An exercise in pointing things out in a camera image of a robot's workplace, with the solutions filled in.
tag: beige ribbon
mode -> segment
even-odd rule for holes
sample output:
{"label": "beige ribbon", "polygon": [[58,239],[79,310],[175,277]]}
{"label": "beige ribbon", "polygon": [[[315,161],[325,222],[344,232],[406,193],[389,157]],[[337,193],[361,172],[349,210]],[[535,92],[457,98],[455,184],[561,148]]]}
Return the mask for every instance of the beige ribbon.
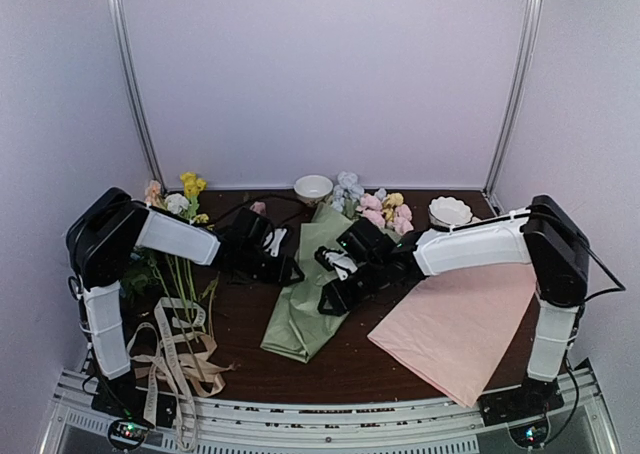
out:
{"label": "beige ribbon", "polygon": [[[225,383],[221,373],[228,371],[231,367],[219,367],[215,364],[208,362],[211,355],[215,352],[218,345],[213,338],[213,330],[211,329],[211,335],[202,331],[190,331],[185,335],[173,335],[171,332],[171,326],[167,320],[167,316],[164,312],[164,308],[174,307],[176,309],[184,309],[182,301],[180,299],[163,297],[158,301],[154,308],[154,316],[158,322],[160,329],[160,338],[155,327],[148,322],[144,322],[138,326],[133,338],[127,345],[127,350],[131,354],[138,332],[144,329],[151,329],[156,336],[156,352],[154,356],[139,355],[132,357],[131,359],[142,363],[150,364],[149,367],[141,367],[135,369],[136,378],[140,379],[149,376],[147,399],[144,409],[144,418],[152,423],[156,424],[156,411],[158,402],[158,380],[165,381],[171,392],[177,400],[176,411],[176,438],[180,449],[186,452],[193,452],[198,444],[198,419],[196,414],[195,401],[191,395],[191,390],[187,384],[187,380],[193,385],[196,394],[200,397],[211,397],[218,394],[224,389]],[[201,327],[206,320],[206,314],[204,310],[197,304],[187,301],[187,308],[196,309],[197,315],[193,322],[193,325],[186,323],[186,326],[191,328],[192,326]],[[174,327],[185,326],[184,321],[179,319],[173,319]],[[178,354],[175,345],[181,342],[189,342],[193,339],[202,341],[205,351],[197,352],[193,356],[190,353]],[[204,378],[201,378],[198,373],[198,367],[202,372]],[[202,383],[211,384],[211,390],[207,391],[202,386]],[[185,444],[183,438],[183,412],[180,404],[180,394],[184,396],[187,401],[187,405],[194,418],[193,435],[189,443]]]}

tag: metal frame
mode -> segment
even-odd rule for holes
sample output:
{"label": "metal frame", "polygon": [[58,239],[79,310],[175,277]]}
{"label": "metal frame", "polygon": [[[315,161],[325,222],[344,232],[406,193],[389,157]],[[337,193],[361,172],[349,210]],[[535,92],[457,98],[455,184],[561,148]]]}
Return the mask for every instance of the metal frame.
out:
{"label": "metal frame", "polygon": [[522,100],[524,92],[525,78],[533,56],[533,50],[538,34],[538,25],[540,24],[540,12],[542,10],[542,0],[527,0],[527,6],[524,13],[524,21],[522,24],[522,34],[520,37],[520,48],[516,60],[516,68],[511,83],[511,92],[507,101],[507,109],[502,120],[502,128],[500,137],[496,145],[496,151],[491,162],[489,175],[484,187],[485,195],[495,202],[495,188],[502,170],[504,158],[509,147],[509,142],[513,135],[516,123],[518,108]]}
{"label": "metal frame", "polygon": [[[590,369],[576,371],[580,404],[589,412],[589,423],[601,454],[619,452],[604,400]],[[62,432],[67,426],[104,435],[111,418],[91,410],[91,392],[97,382],[82,383],[86,374],[63,371],[54,394],[53,412],[38,452],[59,452]],[[568,375],[560,376],[559,386],[566,401],[554,415],[568,412],[575,390]],[[477,436],[506,429],[506,424],[485,427],[477,406],[465,409],[448,398],[373,404],[261,404],[221,399],[196,398],[199,423],[197,453],[293,454],[332,451],[349,454],[410,454],[477,452]],[[522,423],[531,422],[523,419]],[[185,429],[192,429],[193,416],[187,414]],[[148,447],[159,452],[177,453],[172,429],[158,428]],[[464,444],[463,449],[451,448]]]}
{"label": "metal frame", "polygon": [[142,107],[140,88],[133,68],[133,57],[131,56],[131,46],[129,43],[129,35],[127,34],[127,23],[124,16],[123,3],[122,0],[108,0],[108,2],[111,17],[113,19],[113,25],[116,31],[118,46],[120,47],[120,60],[122,61],[122,68],[127,86],[127,96],[129,98],[129,104],[131,106],[131,113],[133,114],[136,130],[138,131],[138,137],[140,138],[140,144],[142,145],[142,152],[149,172],[153,178],[159,181],[164,187],[164,179],[160,171],[158,158],[153,148],[147,118]]}

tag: white ceramic bowl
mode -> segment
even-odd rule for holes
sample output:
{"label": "white ceramic bowl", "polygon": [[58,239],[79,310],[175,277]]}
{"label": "white ceramic bowl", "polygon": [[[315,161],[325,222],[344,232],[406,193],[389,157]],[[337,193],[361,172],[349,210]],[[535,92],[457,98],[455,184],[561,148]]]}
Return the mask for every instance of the white ceramic bowl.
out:
{"label": "white ceramic bowl", "polygon": [[429,220],[432,226],[461,226],[471,222],[471,208],[455,197],[439,197],[429,204]]}
{"label": "white ceramic bowl", "polygon": [[296,191],[298,199],[302,202],[315,205],[331,194],[333,182],[328,177],[312,174],[298,179],[293,190]]}

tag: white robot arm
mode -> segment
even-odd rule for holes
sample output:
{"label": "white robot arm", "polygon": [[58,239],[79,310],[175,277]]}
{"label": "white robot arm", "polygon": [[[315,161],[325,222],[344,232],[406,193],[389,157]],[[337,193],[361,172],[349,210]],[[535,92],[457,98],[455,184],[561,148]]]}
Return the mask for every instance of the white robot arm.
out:
{"label": "white robot arm", "polygon": [[240,210],[225,230],[211,232],[148,208],[117,188],[109,189],[69,229],[67,248],[76,273],[71,285],[80,301],[82,328],[107,379],[130,370],[120,317],[120,278],[135,247],[153,249],[253,279],[290,285],[304,279],[295,260],[274,249],[282,240],[265,217]]}
{"label": "white robot arm", "polygon": [[[397,244],[363,219],[338,243],[358,267],[323,288],[318,310],[330,315],[343,315],[369,295],[404,279],[491,264],[531,263],[538,278],[540,316],[521,397],[528,409],[543,409],[577,332],[589,266],[586,236],[550,197],[538,196],[526,209],[445,232],[411,232]],[[316,259],[327,269],[340,269],[328,262],[339,255],[320,248]]]}

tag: pink wrapping paper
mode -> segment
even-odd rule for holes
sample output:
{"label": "pink wrapping paper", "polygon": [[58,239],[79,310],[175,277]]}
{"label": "pink wrapping paper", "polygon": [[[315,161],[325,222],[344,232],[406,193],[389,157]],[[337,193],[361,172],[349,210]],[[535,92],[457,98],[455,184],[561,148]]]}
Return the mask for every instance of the pink wrapping paper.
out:
{"label": "pink wrapping paper", "polygon": [[471,407],[509,347],[535,287],[530,265],[450,271],[418,284],[368,337],[457,404]]}

